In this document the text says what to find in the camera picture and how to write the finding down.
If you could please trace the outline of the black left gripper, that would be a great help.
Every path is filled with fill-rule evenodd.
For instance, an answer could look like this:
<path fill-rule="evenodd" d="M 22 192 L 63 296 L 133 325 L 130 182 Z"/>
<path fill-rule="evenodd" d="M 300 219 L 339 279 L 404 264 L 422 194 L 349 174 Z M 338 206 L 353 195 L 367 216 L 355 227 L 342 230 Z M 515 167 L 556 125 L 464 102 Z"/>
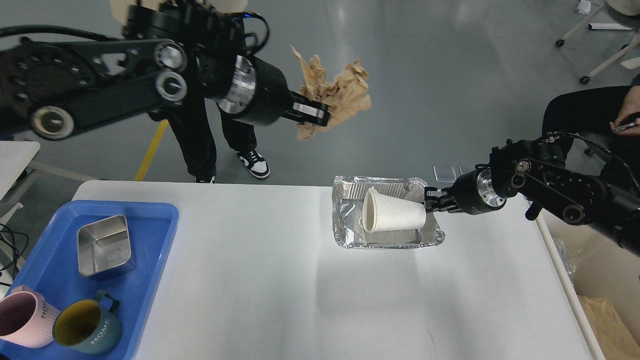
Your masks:
<path fill-rule="evenodd" d="M 216 75 L 215 104 L 222 118 L 251 126 L 269 126 L 280 118 L 329 124 L 329 105 L 294 100 L 282 71 L 258 57 L 233 55 Z"/>

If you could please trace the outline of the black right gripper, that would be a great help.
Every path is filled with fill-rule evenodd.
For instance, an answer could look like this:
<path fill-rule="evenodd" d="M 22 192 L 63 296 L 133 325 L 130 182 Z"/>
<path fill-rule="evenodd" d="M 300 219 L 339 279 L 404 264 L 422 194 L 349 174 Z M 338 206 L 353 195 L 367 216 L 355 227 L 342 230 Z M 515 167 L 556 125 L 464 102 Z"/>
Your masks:
<path fill-rule="evenodd" d="M 425 199 L 427 210 L 432 213 L 481 215 L 498 211 L 506 204 L 506 198 L 494 190 L 489 169 L 468 172 L 451 187 L 426 186 Z"/>

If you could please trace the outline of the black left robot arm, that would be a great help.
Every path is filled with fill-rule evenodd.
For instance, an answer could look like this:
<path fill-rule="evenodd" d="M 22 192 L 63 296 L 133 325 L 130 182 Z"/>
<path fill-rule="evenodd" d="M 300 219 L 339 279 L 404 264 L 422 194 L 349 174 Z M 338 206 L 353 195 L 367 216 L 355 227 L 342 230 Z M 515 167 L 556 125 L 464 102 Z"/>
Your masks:
<path fill-rule="evenodd" d="M 231 120 L 272 125 L 283 117 L 327 126 L 327 104 L 289 89 L 257 57 L 270 38 L 246 32 L 257 13 L 202 0 L 135 0 L 122 37 L 54 25 L 3 27 L 19 43 L 1 51 L 1 137 L 32 131 L 61 141 L 144 113 L 184 108 L 190 88 Z"/>

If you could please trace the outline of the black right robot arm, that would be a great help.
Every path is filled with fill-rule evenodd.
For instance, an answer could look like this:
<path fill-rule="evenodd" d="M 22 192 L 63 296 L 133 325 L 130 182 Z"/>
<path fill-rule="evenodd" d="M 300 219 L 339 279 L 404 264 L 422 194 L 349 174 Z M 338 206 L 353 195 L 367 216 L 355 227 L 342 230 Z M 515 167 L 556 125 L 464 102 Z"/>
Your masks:
<path fill-rule="evenodd" d="M 615 153 L 606 155 L 619 162 L 631 189 L 600 177 L 565 167 L 559 145 L 568 132 L 552 132 L 534 140 L 512 141 L 494 146 L 487 164 L 460 175 L 450 187 L 425 187 L 423 205 L 428 213 L 480 215 L 497 211 L 506 199 L 522 194 L 531 205 L 526 219 L 537 219 L 541 210 L 572 226 L 587 225 L 620 248 L 640 253 L 639 181 L 631 167 Z"/>

